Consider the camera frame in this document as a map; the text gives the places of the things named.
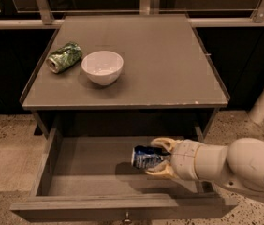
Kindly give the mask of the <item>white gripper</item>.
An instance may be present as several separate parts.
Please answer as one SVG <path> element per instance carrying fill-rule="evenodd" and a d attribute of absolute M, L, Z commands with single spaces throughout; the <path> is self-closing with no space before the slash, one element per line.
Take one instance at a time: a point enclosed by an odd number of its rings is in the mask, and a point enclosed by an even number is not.
<path fill-rule="evenodd" d="M 174 140 L 171 138 L 154 138 L 151 147 L 158 147 L 171 153 L 170 162 L 163 161 L 145 172 L 162 178 L 180 178 L 182 180 L 198 180 L 195 167 L 197 152 L 203 143 L 192 140 Z"/>

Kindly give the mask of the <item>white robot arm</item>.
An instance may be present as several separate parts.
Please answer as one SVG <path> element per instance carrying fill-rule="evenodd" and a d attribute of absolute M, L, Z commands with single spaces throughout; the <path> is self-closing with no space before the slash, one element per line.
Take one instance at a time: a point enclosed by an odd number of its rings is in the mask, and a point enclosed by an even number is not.
<path fill-rule="evenodd" d="M 151 146 L 170 159 L 147 170 L 149 175 L 211 182 L 225 190 L 264 203 L 264 142 L 242 138 L 230 145 L 155 138 Z"/>

